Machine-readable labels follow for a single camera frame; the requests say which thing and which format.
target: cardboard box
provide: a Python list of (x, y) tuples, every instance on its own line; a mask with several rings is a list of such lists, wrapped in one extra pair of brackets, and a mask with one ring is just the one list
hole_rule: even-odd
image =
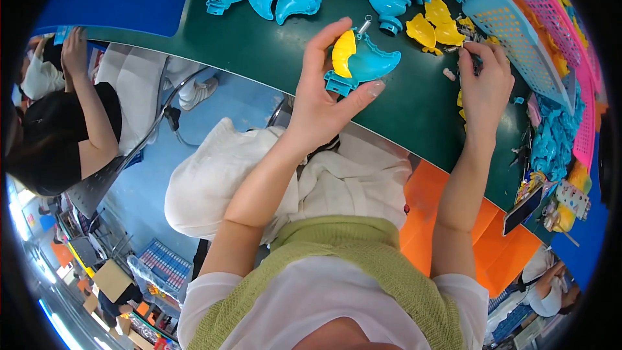
[(104, 266), (93, 276), (93, 281), (113, 303), (132, 284), (130, 276), (113, 260), (106, 261)]
[(128, 335), (129, 330), (132, 328), (132, 321), (127, 318), (119, 317), (119, 326), (121, 327), (121, 332), (123, 335)]
[(95, 296), (94, 293), (91, 293), (91, 295), (88, 298), (86, 298), (86, 301), (84, 302), (84, 304), (82, 304), (82, 306), (86, 309), (89, 315), (92, 314), (97, 309), (98, 305), (99, 305), (99, 300), (97, 299), (97, 296)]
[(153, 350), (154, 346), (149, 343), (149, 341), (143, 338), (138, 332), (134, 330), (129, 330), (128, 338), (132, 340), (132, 342), (136, 343), (138, 347), (143, 350)]

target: green table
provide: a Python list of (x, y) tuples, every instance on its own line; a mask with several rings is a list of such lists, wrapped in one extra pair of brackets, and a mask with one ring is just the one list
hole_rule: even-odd
[[(248, 1), (232, 4), (222, 16), (205, 12), (207, 0), (186, 0), (179, 30), (171, 38), (113, 28), (89, 28), (89, 38), (131, 44), (192, 59), (200, 63), (248, 77), (294, 95), (307, 41), (332, 21), (349, 16), (354, 26), (366, 14), (377, 14), (368, 0), (322, 0), (315, 15), (291, 16), (283, 26), (257, 15)], [(445, 0), (453, 16), (460, 5)], [(424, 12), (412, 5), (402, 22)], [(365, 111), (354, 118), (363, 127), (403, 146), (449, 172), (454, 167), (465, 140), (464, 121), (459, 116), (456, 97), (460, 86), (442, 73), (455, 71), (457, 53), (434, 56), (405, 32), (395, 37), (382, 34), (373, 21), (368, 30), (371, 41), (384, 51), (399, 50), (402, 60), (383, 79), (385, 91)], [(516, 85), (511, 100), (526, 98), (529, 88), (513, 70)], [(508, 168), (514, 159), (512, 147), (519, 147), (527, 127), (526, 105), (509, 104), (497, 132), (497, 148), (486, 186), (486, 198), (509, 210), (521, 178), (522, 167)]]

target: mobile phone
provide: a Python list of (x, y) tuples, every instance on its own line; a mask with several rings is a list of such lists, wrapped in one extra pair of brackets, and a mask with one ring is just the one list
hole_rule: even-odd
[(529, 218), (540, 206), (543, 189), (544, 185), (541, 184), (532, 192), (527, 193), (527, 196), (503, 217), (504, 237), (508, 235), (511, 230), (516, 229), (520, 223), (523, 223), (523, 221)]

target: woman's left hand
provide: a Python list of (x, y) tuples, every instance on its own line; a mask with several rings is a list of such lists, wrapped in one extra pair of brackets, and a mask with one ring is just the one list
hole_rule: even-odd
[(366, 82), (339, 102), (338, 94), (326, 91), (324, 74), (332, 69), (328, 47), (351, 27), (352, 19), (342, 18), (324, 27), (307, 43), (294, 111), (284, 134), (305, 154), (329, 143), (385, 89), (382, 81)]

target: white pants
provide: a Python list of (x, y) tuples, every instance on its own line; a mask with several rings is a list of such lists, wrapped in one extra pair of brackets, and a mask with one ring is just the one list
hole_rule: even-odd
[[(109, 82), (119, 96), (121, 105), (121, 137), (119, 154), (127, 155), (147, 135), (159, 111), (158, 90), (167, 54), (111, 43), (101, 60), (95, 83)], [(171, 57), (166, 77), (173, 86), (198, 70), (199, 64)], [(188, 99), (193, 91), (191, 81), (179, 96)]]
[[(284, 128), (246, 133), (224, 118), (199, 149), (173, 172), (164, 201), (171, 227), (213, 240), (236, 190)], [(294, 173), (261, 243), (274, 240), (288, 222), (328, 215), (382, 217), (400, 229), (406, 222), (404, 185), (410, 176), (408, 151), (350, 124), (337, 152), (320, 152)]]

